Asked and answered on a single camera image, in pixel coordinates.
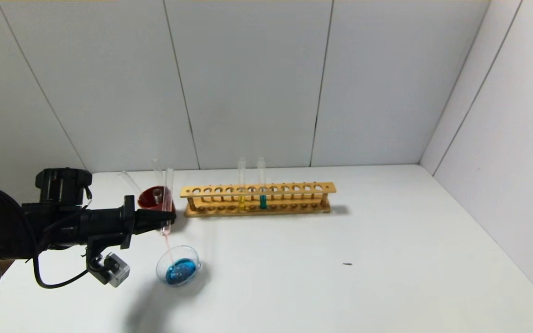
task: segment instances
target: white table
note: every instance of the white table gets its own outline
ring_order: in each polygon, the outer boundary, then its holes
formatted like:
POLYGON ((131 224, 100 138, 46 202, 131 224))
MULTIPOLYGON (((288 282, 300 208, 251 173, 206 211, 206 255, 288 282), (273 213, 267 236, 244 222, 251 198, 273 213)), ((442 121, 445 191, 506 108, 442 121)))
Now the white table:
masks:
MULTIPOLYGON (((257 177, 249 170, 247 183, 257 177)), ((155 276, 156 232, 116 253, 118 288, 93 276, 38 287, 17 261, 0 282, 0 332, 533 333, 533 285, 419 166, 268 169, 268 182, 334 181, 330 215, 178 217, 171 245, 204 267, 174 289, 155 276)), ((151 172, 132 173, 141 187, 151 172)), ((236 170, 177 171, 175 188, 230 184, 236 170)), ((92 209, 120 206, 116 173, 93 177, 92 209)), ((177 198, 180 211, 186 200, 177 198)), ((83 270, 82 247, 42 254, 47 283, 83 270)))

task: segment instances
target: test tube rack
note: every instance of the test tube rack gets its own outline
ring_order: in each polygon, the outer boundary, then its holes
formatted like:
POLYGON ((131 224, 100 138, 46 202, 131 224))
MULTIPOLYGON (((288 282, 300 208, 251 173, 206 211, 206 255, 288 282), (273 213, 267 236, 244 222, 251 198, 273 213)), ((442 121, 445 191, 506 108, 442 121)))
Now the test tube rack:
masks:
POLYGON ((245 187, 230 185, 185 186, 186 217, 253 216, 280 214, 330 213, 328 194, 336 193, 334 183, 282 183, 245 187), (243 208, 239 205, 244 196, 243 208), (267 209, 260 209, 260 196, 267 197, 267 209))

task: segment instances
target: empty test tube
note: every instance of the empty test tube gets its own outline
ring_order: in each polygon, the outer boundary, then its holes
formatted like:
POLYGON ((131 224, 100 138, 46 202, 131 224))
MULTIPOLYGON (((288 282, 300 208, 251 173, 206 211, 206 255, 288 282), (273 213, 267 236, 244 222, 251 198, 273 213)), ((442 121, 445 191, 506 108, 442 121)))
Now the empty test tube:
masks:
POLYGON ((244 210, 246 208, 246 196, 244 194, 246 192, 246 159, 243 157, 237 162, 237 183, 239 187, 237 190, 241 192, 238 196, 237 206, 240 210, 244 210))
MULTIPOLYGON (((260 192, 264 192, 267 190, 266 187, 266 179, 265 179, 265 159, 260 157, 258 158, 258 180, 259 180, 259 186, 258 189, 260 192)), ((267 209, 267 196, 260 195, 260 209, 267 209)))

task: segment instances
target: wall panel seam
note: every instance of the wall panel seam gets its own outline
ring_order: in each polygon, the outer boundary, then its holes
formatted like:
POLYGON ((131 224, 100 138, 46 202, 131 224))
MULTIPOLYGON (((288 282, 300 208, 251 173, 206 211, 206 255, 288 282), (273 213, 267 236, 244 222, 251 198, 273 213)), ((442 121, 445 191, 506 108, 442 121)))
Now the wall panel seam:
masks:
POLYGON ((0 4, 0 12, 4 17, 4 20, 6 21, 6 25, 8 26, 9 32, 11 32, 11 36, 13 37, 13 40, 15 41, 15 44, 18 46, 19 52, 21 53, 22 57, 24 58, 24 61, 26 62, 26 65, 28 66, 28 69, 30 70, 30 73, 32 73, 32 77, 36 81, 36 84, 38 85, 38 88, 40 89, 40 92, 42 93, 44 99, 46 100, 46 103, 49 104, 51 112, 53 112, 53 115, 55 116, 55 119, 59 123, 59 126, 61 126, 61 129, 63 130, 63 133, 65 134, 65 137, 67 137, 67 140, 69 141, 69 144, 74 149, 75 154, 78 156, 78 159, 80 159, 81 164, 83 165, 83 168, 87 170, 87 167, 85 166, 85 163, 83 162, 83 159, 80 156, 80 153, 76 149, 74 142, 71 141, 71 138, 67 134, 67 131, 65 130, 65 127, 63 127, 63 123, 61 123, 61 120, 59 119, 59 116, 57 116, 57 112, 55 112, 55 108, 53 108, 53 104, 51 104, 49 97, 47 97, 46 93, 44 93, 44 89, 42 85, 40 85, 40 82, 38 81, 38 78, 36 77, 36 74, 34 73, 34 70, 32 70, 32 66, 30 65, 30 62, 28 61, 28 58, 26 57, 26 54, 24 53, 24 50, 19 44, 19 40, 15 36, 15 33, 13 32, 13 29, 11 28, 11 24, 9 23, 6 13, 4 13, 4 9, 1 7, 0 4))
POLYGON ((163 3, 163 12, 166 15, 166 23, 167 23, 167 32, 170 36, 170 44, 172 45, 172 52, 174 53, 174 62, 176 63, 176 71, 178 72, 178 80, 180 82, 180 89, 182 90, 182 98, 184 100, 184 109, 186 110, 186 118, 188 118, 188 127, 191 131, 191 137, 192 137, 192 147, 194 148, 194 154, 197 157, 197 166, 199 169, 201 169, 201 163, 198 159, 198 152, 197 152, 197 144, 194 141, 194 133, 192 132, 192 123, 191 123, 191 116, 188 113, 188 104, 186 103, 186 95, 184 94, 184 85, 182 84, 182 76, 180 75, 180 66, 178 65, 178 57, 176 56, 176 47, 174 46, 174 38, 172 38, 172 28, 170 27, 170 19, 167 16, 167 6, 166 6, 166 0, 161 0, 163 3))
POLYGON ((518 12, 520 12, 520 7, 524 3, 524 0, 520 0, 520 4, 518 4, 518 8, 516 8, 514 17, 511 19, 511 22, 509 23, 509 27, 507 27, 507 31, 505 32, 505 36, 503 36, 503 40, 501 41, 501 45, 499 45, 499 48, 497 49, 497 53, 495 53, 495 57, 493 57, 493 61, 491 62, 489 66, 489 70, 487 70, 486 74, 484 75, 483 82, 480 84, 480 87, 478 87, 478 91, 476 92, 476 95, 474 95, 474 99, 472 99, 472 103, 470 103, 470 107, 468 107, 468 110, 466 111, 466 114, 464 115, 464 118, 462 118, 462 121, 459 123, 458 129, 453 134, 453 137, 450 141, 450 145, 448 145, 446 151, 444 152, 443 156, 441 157, 440 162, 438 163, 437 167, 435 168, 435 171, 433 172, 433 176, 435 177, 435 174, 440 169, 442 162, 444 162, 444 158, 446 158, 447 153, 450 151, 450 148, 453 144, 453 141, 458 136, 459 130, 462 128, 462 125, 466 121, 466 118, 468 118, 468 114, 470 113, 470 110, 472 110, 472 106, 474 106, 474 103, 476 102, 476 99, 478 98, 478 95, 480 94, 480 91, 482 90, 484 83, 486 82, 487 78, 489 77, 489 74, 491 70, 493 69, 493 65, 495 64, 495 61, 499 57, 499 53, 501 53, 501 48, 503 47, 503 44, 505 44, 505 40, 507 39, 507 36, 509 36, 509 31, 511 30, 511 27, 514 25, 515 18, 518 16, 518 12))
POLYGON ((330 27, 332 27, 332 12, 334 12, 335 0, 330 3, 330 18, 328 19, 328 33, 326 34, 326 47, 324 47, 324 61, 322 62, 322 76, 320 77, 320 91, 318 93, 318 104, 316 106, 316 119, 314 121, 314 136, 311 139, 310 165, 314 159, 314 146, 316 144, 316 129, 318 127, 318 114, 320 113, 320 100, 322 99, 322 86, 324 84, 324 70, 326 69, 326 55, 328 54, 328 40, 330 40, 330 27))

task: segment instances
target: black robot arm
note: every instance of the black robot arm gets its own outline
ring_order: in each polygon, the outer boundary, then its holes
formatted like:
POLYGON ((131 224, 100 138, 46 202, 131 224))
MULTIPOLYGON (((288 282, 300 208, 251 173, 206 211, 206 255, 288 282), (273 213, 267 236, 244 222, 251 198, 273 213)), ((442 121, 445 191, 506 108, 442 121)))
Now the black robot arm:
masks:
POLYGON ((118 286, 129 276, 129 266, 111 253, 102 261, 107 247, 129 248, 132 234, 160 229, 173 223, 170 211, 135 211, 135 198, 125 196, 116 209, 88 210, 81 207, 83 192, 91 198, 91 173, 70 168, 45 169, 36 176, 40 202, 20 207, 0 191, 0 259, 32 259, 34 276, 44 288, 67 285, 87 272, 103 284, 118 286), (40 278, 38 255, 47 249, 86 245, 86 270, 59 284, 46 284, 40 278))

